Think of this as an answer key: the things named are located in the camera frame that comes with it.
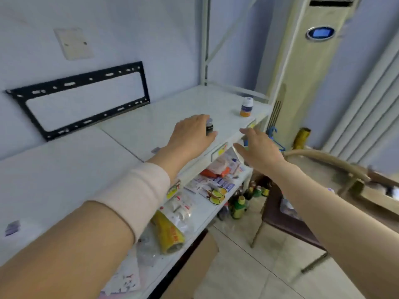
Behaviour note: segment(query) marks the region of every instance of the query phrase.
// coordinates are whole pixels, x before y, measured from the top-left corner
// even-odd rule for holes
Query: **wall outlet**
[[[82,29],[54,29],[54,33],[67,60],[89,59],[94,56]]]

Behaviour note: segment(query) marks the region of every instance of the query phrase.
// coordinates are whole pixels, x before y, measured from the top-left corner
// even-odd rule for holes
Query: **tv wall mount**
[[[26,102],[28,100],[38,98],[43,95],[53,94],[60,91],[76,88],[79,86],[93,84],[96,82],[109,80],[111,78],[117,78],[119,76],[128,75],[135,72],[139,72],[141,76],[141,82],[144,91],[144,96],[142,98],[132,100],[131,102],[119,105],[115,108],[84,118],[83,120],[75,121],[72,124],[62,126],[61,128],[58,128],[56,130],[52,131],[44,130],[43,126],[39,123],[35,115],[26,105]],[[12,90],[6,90],[6,93],[11,95],[12,98],[17,101],[18,105],[22,108],[22,110],[32,121],[33,125],[39,130],[40,134],[46,141],[51,141],[60,136],[67,135],[70,132],[85,128],[99,121],[106,120],[118,114],[142,107],[150,103],[146,77],[144,74],[144,67],[141,61],[115,66],[107,69],[97,70],[93,72],[83,73],[80,75],[68,76],[66,78],[59,78],[57,80],[44,82],[40,84],[25,86]]]

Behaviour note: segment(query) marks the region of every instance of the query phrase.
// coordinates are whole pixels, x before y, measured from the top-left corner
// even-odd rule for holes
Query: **white shelf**
[[[124,298],[126,299],[146,299],[155,287],[162,281],[166,274],[172,269],[180,257],[185,251],[191,246],[198,235],[206,228],[209,222],[216,216],[219,210],[224,206],[227,200],[233,195],[238,187],[245,181],[247,177],[252,174],[252,169],[241,165],[244,171],[241,172],[239,178],[235,180],[235,187],[227,193],[225,200],[220,205],[214,205],[212,202],[207,200],[200,194],[194,194],[186,189],[183,189],[187,195],[189,195],[196,203],[195,209],[193,209],[190,220],[194,225],[194,233],[186,240],[181,250],[171,255],[162,255],[158,257],[154,266],[143,266],[139,264],[140,268],[140,279],[141,279],[141,290],[127,293]]]
[[[0,241],[0,265],[139,164],[105,132],[89,127],[0,162],[0,228],[20,220],[27,239]]]
[[[179,120],[195,114],[209,114],[213,119],[213,129],[219,134],[201,156],[181,170],[178,178],[184,185],[214,160],[211,155],[220,146],[227,143],[228,148],[242,137],[240,128],[247,127],[254,120],[260,122],[272,111],[270,105],[254,101],[251,116],[244,118],[239,115],[242,101],[241,96],[216,86],[196,86],[106,120],[98,126],[138,159],[147,161],[153,156],[151,151],[154,148],[167,144]]]

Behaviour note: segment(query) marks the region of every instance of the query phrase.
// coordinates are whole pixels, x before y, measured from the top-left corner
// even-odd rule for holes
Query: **floor-standing air conditioner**
[[[267,127],[277,128],[274,138],[286,148],[291,147],[341,41],[343,27],[360,0],[307,0],[299,24],[298,2],[303,0],[274,0],[255,88],[274,103]],[[294,28],[296,35],[290,41]],[[287,44],[292,46],[288,56]]]

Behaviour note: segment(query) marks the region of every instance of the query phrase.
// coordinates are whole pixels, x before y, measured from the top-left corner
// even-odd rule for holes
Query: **radiator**
[[[399,31],[322,150],[368,166],[399,132]]]

